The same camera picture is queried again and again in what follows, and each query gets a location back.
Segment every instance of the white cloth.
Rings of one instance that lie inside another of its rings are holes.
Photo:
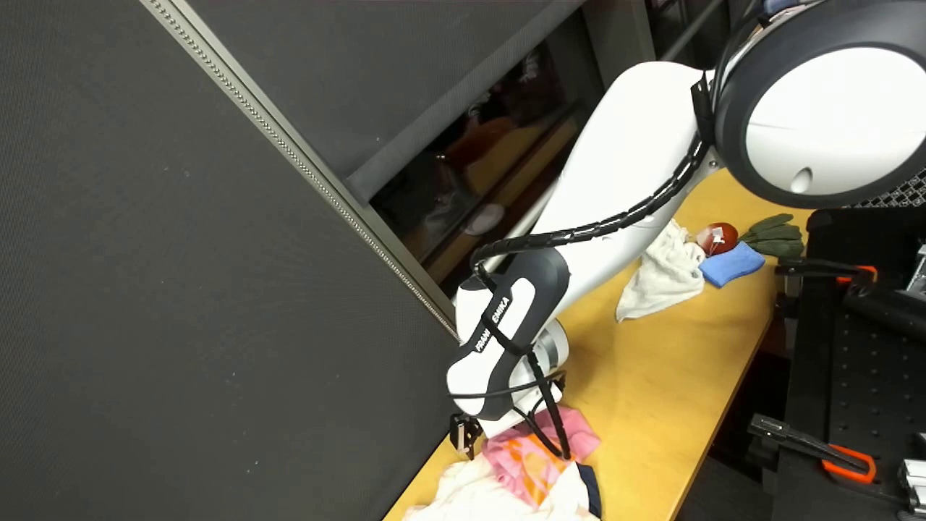
[[[493,464],[479,455],[474,461],[448,467],[435,503],[408,509],[406,521],[596,521],[589,509],[589,485],[576,464],[558,474],[547,501],[534,509],[509,493],[493,474]]]
[[[704,290],[704,250],[674,221],[644,252],[635,281],[625,286],[618,318],[639,318],[686,302]]]

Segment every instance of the wooden table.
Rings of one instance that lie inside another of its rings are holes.
[[[696,187],[678,222],[701,232],[728,221],[748,232],[781,211],[797,215],[801,228],[810,215],[765,202],[723,171]],[[636,271],[628,266],[563,316],[574,347],[565,403],[603,438],[589,464],[599,474],[606,519],[674,519],[769,326],[780,292],[772,264],[768,258],[762,271],[723,290],[707,286],[664,313],[618,322],[622,286]],[[448,442],[438,446],[387,519],[429,503],[454,461]]]

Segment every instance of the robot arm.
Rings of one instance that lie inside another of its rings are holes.
[[[557,316],[667,228],[712,153],[758,196],[810,208],[926,171],[920,21],[926,0],[791,4],[758,11],[714,72],[659,61],[620,74],[534,235],[486,245],[506,270],[457,292],[457,409],[493,438],[552,404],[547,375],[568,358]],[[691,105],[707,74],[709,119]]]

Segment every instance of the cable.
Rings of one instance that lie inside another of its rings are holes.
[[[523,415],[515,403],[513,409],[521,415],[521,420],[534,428],[534,435],[547,446],[547,452],[552,452],[557,457],[563,461],[571,461],[574,457],[574,448],[571,448],[571,438],[568,438],[568,428],[563,422],[563,415],[558,415],[558,403],[552,399],[552,378],[542,370],[542,361],[538,357],[534,352],[534,344],[515,344],[506,334],[499,331],[499,325],[484,313],[482,316],[482,325],[495,336],[495,341],[518,357],[518,358],[526,358],[526,367],[534,373],[534,383],[535,387],[542,391],[542,399],[529,409],[529,415]],[[550,412],[550,420],[552,420],[552,428],[557,428],[557,438],[558,438],[558,446],[545,435],[545,428],[538,425],[535,420],[535,412],[538,404],[547,404]]]
[[[673,196],[678,196],[691,182],[707,150],[709,150],[707,141],[696,132],[696,140],[691,140],[686,156],[680,158],[680,166],[674,169],[674,173],[651,196],[639,199],[636,205],[631,205],[607,221],[586,222],[576,228],[558,228],[558,232],[547,232],[547,235],[523,235],[523,238],[484,244],[482,250],[473,252],[473,260],[469,260],[474,274],[482,279],[482,284],[495,290],[495,281],[486,271],[490,258],[513,254],[521,250],[550,250],[550,245],[586,244],[586,239],[615,235],[620,228],[628,228],[628,226],[645,221],[648,215],[664,208]]]

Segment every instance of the blue object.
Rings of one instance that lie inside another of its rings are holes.
[[[751,250],[751,244],[739,244],[730,252],[707,258],[701,264],[701,271],[712,286],[728,286],[730,281],[758,271],[762,266],[765,258],[755,250]]]

